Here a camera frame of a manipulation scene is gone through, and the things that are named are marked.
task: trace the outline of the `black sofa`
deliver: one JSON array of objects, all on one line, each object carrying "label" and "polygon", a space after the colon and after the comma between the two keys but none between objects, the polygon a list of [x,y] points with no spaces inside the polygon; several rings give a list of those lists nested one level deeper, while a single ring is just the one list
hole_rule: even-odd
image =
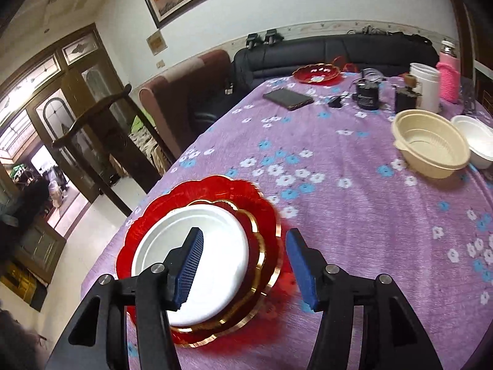
[{"label": "black sofa", "polygon": [[292,75],[304,65],[331,63],[337,56],[360,70],[375,68],[385,76],[408,72],[410,63],[438,63],[438,54],[428,39],[402,33],[317,36],[241,49],[231,64],[232,94],[209,91],[200,101],[190,101],[191,128],[201,134],[268,79]]}]

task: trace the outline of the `white plate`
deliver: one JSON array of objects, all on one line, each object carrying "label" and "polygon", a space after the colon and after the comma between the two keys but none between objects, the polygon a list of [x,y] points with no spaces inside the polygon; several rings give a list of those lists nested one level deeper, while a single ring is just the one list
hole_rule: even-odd
[{"label": "white plate", "polygon": [[171,249],[182,246],[192,227],[204,234],[204,251],[188,300],[168,311],[171,326],[191,326],[215,316],[233,299],[245,278],[248,241],[240,222],[212,205],[178,208],[161,218],[144,236],[132,262],[132,276],[162,263]]},{"label": "white plate", "polygon": [[461,132],[471,149],[471,163],[480,170],[488,168],[493,162],[493,129],[483,122],[457,115],[452,124]]}]

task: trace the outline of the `small sign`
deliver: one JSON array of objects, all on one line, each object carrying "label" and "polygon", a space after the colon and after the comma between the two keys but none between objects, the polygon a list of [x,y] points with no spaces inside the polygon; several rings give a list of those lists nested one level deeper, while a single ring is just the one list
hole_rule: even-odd
[{"label": "small sign", "polygon": [[147,44],[152,51],[152,54],[156,55],[161,53],[164,49],[167,49],[166,42],[163,39],[161,31],[154,32],[151,36],[147,38]]}]

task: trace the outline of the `purple tablecloth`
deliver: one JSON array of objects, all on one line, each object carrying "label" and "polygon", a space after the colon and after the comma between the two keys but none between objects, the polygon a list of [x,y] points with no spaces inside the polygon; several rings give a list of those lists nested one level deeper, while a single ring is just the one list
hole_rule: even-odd
[{"label": "purple tablecloth", "polygon": [[[115,275],[125,233],[159,195],[188,179],[226,174],[248,179],[298,227],[307,244],[348,273],[388,273],[413,306],[446,370],[459,369],[493,319],[493,183],[472,166],[445,180],[407,168],[393,146],[393,113],[362,111],[350,98],[341,109],[327,97],[349,90],[353,74],[335,87],[312,87],[293,78],[267,81],[215,123],[156,184],[105,248],[82,284],[82,296],[100,274]],[[294,112],[263,99],[286,87],[314,97]],[[461,106],[443,104],[447,118]],[[493,124],[480,107],[478,118]],[[183,369],[303,369],[320,313],[300,299],[291,273],[282,273],[258,315],[244,328],[197,349],[178,349]],[[241,337],[262,322],[269,339],[218,353],[215,344]],[[355,339],[361,322],[355,321]],[[129,356],[138,369],[135,328]],[[352,354],[350,368],[357,366]]]}]

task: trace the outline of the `red decorative dish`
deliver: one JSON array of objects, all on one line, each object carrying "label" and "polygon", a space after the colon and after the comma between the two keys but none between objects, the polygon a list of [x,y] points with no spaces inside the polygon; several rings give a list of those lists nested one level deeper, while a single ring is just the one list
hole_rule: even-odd
[{"label": "red decorative dish", "polygon": [[[241,302],[241,307],[234,311],[234,314],[221,326],[212,330],[196,330],[192,332],[179,332],[172,328],[172,336],[175,344],[184,347],[198,347],[205,345],[218,336],[228,334],[244,326],[259,310],[262,300],[270,291],[280,272],[283,261],[283,247],[280,240],[281,229],[277,213],[274,208],[266,201],[258,189],[248,181],[233,180],[223,175],[209,176],[203,180],[192,180],[181,183],[170,193],[158,197],[145,210],[142,217],[135,220],[130,226],[125,237],[125,244],[121,249],[116,260],[116,273],[118,278],[131,276],[132,261],[140,241],[147,231],[156,224],[158,220],[175,208],[185,207],[196,200],[208,200],[214,202],[225,200],[233,203],[240,209],[248,211],[255,217],[258,224],[258,232],[262,235],[265,243],[265,261],[260,275],[260,282],[255,294],[246,302]],[[227,204],[214,203],[226,210]],[[240,221],[248,237],[249,246],[252,251],[258,252],[259,245],[253,232],[252,225],[247,216],[234,213]],[[245,293],[252,286],[253,268],[252,265],[258,259],[256,256],[250,257],[247,275],[232,302],[210,321],[221,318],[226,312],[231,312],[233,305],[237,304],[245,296]],[[129,307],[128,312],[135,323],[135,308]]]},{"label": "red decorative dish", "polygon": [[293,76],[301,83],[332,86],[342,80],[340,74],[341,70],[335,65],[314,64],[297,69]]}]

